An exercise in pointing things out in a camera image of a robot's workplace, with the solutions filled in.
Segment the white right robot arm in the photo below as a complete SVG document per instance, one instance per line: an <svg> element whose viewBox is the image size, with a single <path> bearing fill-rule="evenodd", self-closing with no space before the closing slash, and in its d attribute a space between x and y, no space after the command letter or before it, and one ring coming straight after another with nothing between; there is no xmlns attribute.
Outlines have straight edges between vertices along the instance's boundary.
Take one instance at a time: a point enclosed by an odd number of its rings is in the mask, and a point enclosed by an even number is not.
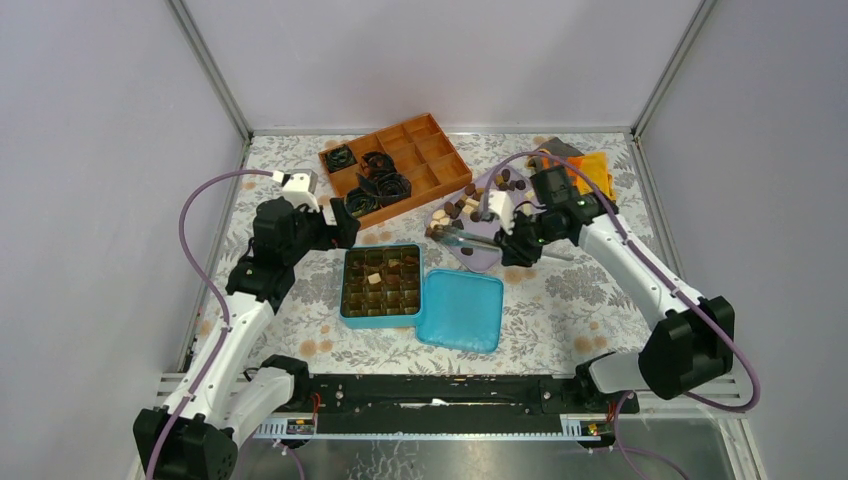
<svg viewBox="0 0 848 480"><path fill-rule="evenodd" d="M727 374L733 366L735 313L722 297L707 299L646 249L610 198L593 186L582 194L564 166L531 178L541 208L526 214L510 195L488 190L485 219L497 219L494 240L505 266L530 267L544 246L568 240L594 258L627 293L651 333L638 352L608 353L580 367L575 402L597 412L626 390L669 400Z"/></svg>

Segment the metal serving tongs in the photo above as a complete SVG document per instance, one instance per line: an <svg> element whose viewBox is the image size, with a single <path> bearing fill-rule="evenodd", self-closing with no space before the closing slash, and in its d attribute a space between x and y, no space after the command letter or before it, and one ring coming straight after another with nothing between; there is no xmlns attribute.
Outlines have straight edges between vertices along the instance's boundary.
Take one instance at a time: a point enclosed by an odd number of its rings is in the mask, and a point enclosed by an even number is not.
<svg viewBox="0 0 848 480"><path fill-rule="evenodd" d="M570 254L545 253L544 243L539 242L531 228L516 228L512 233L499 229L492 238L488 238L452 226L436 226L429 228L429 237L450 247L498 252L502 266L529 268L540 259L566 262L576 259Z"/></svg>

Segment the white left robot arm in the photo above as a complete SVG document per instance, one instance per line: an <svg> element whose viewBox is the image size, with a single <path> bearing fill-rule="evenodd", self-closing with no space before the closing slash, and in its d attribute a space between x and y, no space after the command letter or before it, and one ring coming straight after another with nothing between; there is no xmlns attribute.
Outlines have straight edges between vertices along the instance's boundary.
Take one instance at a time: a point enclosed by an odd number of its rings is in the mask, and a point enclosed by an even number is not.
<svg viewBox="0 0 848 480"><path fill-rule="evenodd" d="M350 249L360 222L340 198L327 207L297 206L284 197L261 203L248 249L229 274L218 338L160 407L140 411L133 435L148 479L228 479L247 437L277 407L296 411L310 385L283 367L262 367L255 383L232 389L258 335L294 284L294 268L310 251Z"/></svg>

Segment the teal chocolate box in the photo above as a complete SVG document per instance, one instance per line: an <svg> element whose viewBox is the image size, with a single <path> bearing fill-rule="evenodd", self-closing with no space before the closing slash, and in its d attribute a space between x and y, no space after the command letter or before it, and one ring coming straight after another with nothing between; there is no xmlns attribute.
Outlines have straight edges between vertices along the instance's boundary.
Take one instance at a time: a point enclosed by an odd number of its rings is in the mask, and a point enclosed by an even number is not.
<svg viewBox="0 0 848 480"><path fill-rule="evenodd" d="M424 318L424 261L414 243L362 246L344 257L340 318L351 329L415 328Z"/></svg>

